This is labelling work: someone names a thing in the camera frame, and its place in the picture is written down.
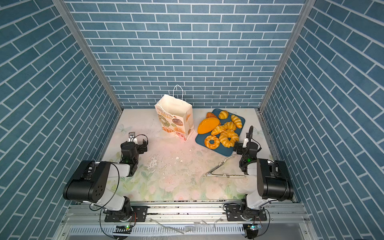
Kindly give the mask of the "long croissant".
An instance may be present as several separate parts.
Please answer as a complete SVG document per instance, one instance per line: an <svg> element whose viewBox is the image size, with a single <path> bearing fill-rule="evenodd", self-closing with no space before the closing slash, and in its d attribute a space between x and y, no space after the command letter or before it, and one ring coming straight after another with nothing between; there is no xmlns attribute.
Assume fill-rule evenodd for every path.
<svg viewBox="0 0 384 240"><path fill-rule="evenodd" d="M227 129L228 129L228 127L225 126L225 125L219 125L219 126L216 126L216 127L212 130L212 132L211 132L211 136L216 136L216 135L218 135L218 134L224 132L224 131L227 130Z"/></svg>

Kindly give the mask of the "silver metal tongs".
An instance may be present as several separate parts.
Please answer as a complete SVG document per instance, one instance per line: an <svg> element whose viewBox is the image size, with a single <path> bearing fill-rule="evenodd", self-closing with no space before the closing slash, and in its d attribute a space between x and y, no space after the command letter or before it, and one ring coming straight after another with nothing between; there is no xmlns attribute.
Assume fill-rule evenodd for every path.
<svg viewBox="0 0 384 240"><path fill-rule="evenodd" d="M222 160L218 165L207 171L202 175L202 178L223 178L223 179L244 179L244 174L234 174L231 171L227 171L229 163L232 162L236 156L231 155Z"/></svg>

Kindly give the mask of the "large orange oval bread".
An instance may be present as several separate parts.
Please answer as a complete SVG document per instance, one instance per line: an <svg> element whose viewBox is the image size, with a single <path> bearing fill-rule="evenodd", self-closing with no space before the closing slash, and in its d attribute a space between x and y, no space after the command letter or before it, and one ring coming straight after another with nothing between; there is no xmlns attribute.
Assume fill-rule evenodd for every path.
<svg viewBox="0 0 384 240"><path fill-rule="evenodd" d="M218 118L206 118L198 126L198 134L203 135L211 132L215 127L219 126L220 120Z"/></svg>

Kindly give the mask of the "white printed paper bag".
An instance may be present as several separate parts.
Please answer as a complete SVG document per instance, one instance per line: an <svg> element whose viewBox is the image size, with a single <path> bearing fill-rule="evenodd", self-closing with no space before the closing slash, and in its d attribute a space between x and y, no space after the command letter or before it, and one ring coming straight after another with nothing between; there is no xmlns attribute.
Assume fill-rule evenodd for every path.
<svg viewBox="0 0 384 240"><path fill-rule="evenodd" d="M179 87L182 91L181 99L175 98L175 90ZM193 106L183 100L184 90L175 85L172 96L163 95L155 104L162 129L173 134L183 141L187 141L194 132Z"/></svg>

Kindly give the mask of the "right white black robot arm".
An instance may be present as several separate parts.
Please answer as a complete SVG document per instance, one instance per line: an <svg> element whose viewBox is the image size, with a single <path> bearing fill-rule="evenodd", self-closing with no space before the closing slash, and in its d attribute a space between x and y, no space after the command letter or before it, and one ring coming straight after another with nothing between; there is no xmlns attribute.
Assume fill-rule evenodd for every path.
<svg viewBox="0 0 384 240"><path fill-rule="evenodd" d="M235 143L234 152L242 156L240 169L246 176L256 177L257 189L246 194L239 204L223 205L229 222L265 221L267 204L293 199L294 187L286 163L258 158L260 150L261 147L255 142Z"/></svg>

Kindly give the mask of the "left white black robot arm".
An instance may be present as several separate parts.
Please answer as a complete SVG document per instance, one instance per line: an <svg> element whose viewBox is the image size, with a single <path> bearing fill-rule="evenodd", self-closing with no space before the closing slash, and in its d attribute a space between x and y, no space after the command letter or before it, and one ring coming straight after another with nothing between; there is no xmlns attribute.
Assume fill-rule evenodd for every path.
<svg viewBox="0 0 384 240"><path fill-rule="evenodd" d="M95 211L105 213L107 223L144 222L148 207L131 206L128 197L118 195L117 190L107 189L107 181L132 177L138 168L139 155L147 150L146 140L140 145L134 141L124 142L119 163L82 161L64 188L64 199L97 206Z"/></svg>

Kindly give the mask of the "brown bread piece top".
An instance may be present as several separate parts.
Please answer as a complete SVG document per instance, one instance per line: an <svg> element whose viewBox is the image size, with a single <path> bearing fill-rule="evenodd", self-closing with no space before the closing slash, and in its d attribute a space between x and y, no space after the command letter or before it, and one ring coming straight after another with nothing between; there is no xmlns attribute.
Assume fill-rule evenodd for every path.
<svg viewBox="0 0 384 240"><path fill-rule="evenodd" d="M211 113L211 112L208 112L206 114L206 118L218 118L215 114Z"/></svg>

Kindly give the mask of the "croissant right on tray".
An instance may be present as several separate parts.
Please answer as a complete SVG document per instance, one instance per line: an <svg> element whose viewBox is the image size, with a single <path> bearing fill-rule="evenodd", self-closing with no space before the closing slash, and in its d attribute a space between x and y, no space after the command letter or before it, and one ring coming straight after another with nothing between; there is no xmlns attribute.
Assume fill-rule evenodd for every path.
<svg viewBox="0 0 384 240"><path fill-rule="evenodd" d="M236 115L231 115L231 120L232 122L236 125L238 129L241 129L243 127L242 120L236 116Z"/></svg>

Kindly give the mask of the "dark blue tray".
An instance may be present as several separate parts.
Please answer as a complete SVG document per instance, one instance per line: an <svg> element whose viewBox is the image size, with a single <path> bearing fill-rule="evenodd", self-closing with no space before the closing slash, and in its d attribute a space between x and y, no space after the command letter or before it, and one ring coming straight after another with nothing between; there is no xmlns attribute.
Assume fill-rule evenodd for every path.
<svg viewBox="0 0 384 240"><path fill-rule="evenodd" d="M215 109L206 114L198 125L195 141L223 156L230 156L239 142L246 120L226 110Z"/></svg>

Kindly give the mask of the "small round croissant top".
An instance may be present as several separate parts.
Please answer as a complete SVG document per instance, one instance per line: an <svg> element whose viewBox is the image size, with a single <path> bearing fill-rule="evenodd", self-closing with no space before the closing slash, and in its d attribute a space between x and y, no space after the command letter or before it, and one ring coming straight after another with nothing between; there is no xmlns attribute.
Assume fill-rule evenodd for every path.
<svg viewBox="0 0 384 240"><path fill-rule="evenodd" d="M227 111L221 111L218 115L218 118L221 120L225 120L229 117L229 113Z"/></svg>

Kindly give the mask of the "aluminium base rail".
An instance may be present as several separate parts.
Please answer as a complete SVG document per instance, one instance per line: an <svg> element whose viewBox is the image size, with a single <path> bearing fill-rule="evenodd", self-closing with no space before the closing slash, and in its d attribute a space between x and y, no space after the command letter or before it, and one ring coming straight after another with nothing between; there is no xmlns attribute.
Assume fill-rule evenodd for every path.
<svg viewBox="0 0 384 240"><path fill-rule="evenodd" d="M300 203L273 202L246 211L240 201L133 202L136 217L106 222L85 204L72 205L56 240L314 240L315 230Z"/></svg>

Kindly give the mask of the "left aluminium corner post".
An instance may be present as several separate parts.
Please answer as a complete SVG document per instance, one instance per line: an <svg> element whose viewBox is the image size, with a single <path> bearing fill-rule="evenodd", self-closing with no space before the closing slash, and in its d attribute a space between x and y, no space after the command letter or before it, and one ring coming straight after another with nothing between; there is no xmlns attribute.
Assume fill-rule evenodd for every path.
<svg viewBox="0 0 384 240"><path fill-rule="evenodd" d="M108 82L105 74L103 73L98 61L96 60L94 54L92 53L92 50L90 49L87 41L85 40L81 30L79 29L75 19L73 18L72 14L70 13L66 3L62 0L52 0L53 4L55 5L56 9L58 10L59 14L63 18L64 22L68 26L70 32L72 33L73 37L75 38L77 44L79 45L80 49L82 50L83 54L87 58L89 64L91 65L92 69L96 73L97 77L99 78L99 81L105 88L106 92L108 93L109 97L111 98L112 102L114 103L115 107L121 114L123 112L123 107L121 106L116 94L114 93L110 83Z"/></svg>

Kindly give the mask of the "aluminium corner post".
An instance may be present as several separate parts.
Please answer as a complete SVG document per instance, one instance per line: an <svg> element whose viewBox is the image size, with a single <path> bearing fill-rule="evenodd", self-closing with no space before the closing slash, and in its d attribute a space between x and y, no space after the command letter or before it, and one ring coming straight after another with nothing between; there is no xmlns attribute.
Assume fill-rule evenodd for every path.
<svg viewBox="0 0 384 240"><path fill-rule="evenodd" d="M106 92L108 93L109 97L111 98L112 102L114 103L115 107L121 114L123 112L123 107L121 106L116 94L114 93L110 83L108 82L105 74L103 73L98 61L96 60L94 54L92 53L92 50L90 49L87 41L85 40L81 30L79 29L75 19L73 18L72 14L70 13L66 3L62 0L52 0L53 4L55 5L56 9L58 10L59 14L63 18L64 22L68 26L70 32L72 33L73 37L75 38L77 44L79 45L80 49L82 50L83 54L87 58L89 64L91 65L92 69L96 73L97 77L99 78L99 81L105 88Z"/></svg>
<svg viewBox="0 0 384 240"><path fill-rule="evenodd" d="M316 2L315 0L305 1L305 4L304 4L304 6L303 6L303 8L299 14L298 21L293 28L292 34L291 34L291 36L287 42L287 46L285 47L285 50L281 56L279 64L276 67L276 70L274 72L273 77L271 78L271 82L267 88L265 96L263 97L263 100L262 100L260 108L259 108L260 113L262 113L267 106L268 100L270 99L272 92L273 92L276 84L279 81L279 77L282 74L282 71L283 71L283 69L284 69L284 67L288 61L288 58L289 58L289 56L290 56L290 54L291 54L291 52L295 46L295 43L297 42L297 40L299 38L299 35L300 35L300 33L304 27L304 24L305 24L305 22L309 16L309 13L311 12L311 10L313 8L315 2Z"/></svg>

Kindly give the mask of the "right aluminium corner post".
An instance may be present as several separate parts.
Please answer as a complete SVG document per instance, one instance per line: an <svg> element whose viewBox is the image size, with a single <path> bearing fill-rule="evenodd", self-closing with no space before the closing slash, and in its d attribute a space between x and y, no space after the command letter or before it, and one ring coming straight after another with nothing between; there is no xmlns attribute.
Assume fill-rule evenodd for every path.
<svg viewBox="0 0 384 240"><path fill-rule="evenodd" d="M262 113L267 106L268 100L270 99L272 92L273 92L276 84L279 81L279 77L282 74L282 71L283 71L283 69L284 69L284 67L288 61L288 58L289 58L289 56L290 56L290 54L291 54L291 52L295 46L295 43L297 42L297 40L299 38L299 35L300 35L300 33L304 27L304 24L305 24L305 22L309 16L309 13L311 12L311 10L313 8L315 2L316 2L315 0L305 1L305 4L304 4L304 6L303 6L303 8L299 14L298 21L293 28L292 34L291 34L291 36L287 42L287 46L285 47L285 50L281 56L279 64L276 67L276 70L274 72L273 77L271 78L271 82L267 88L265 96L263 97L263 100L262 100L260 108L259 108L260 113Z"/></svg>

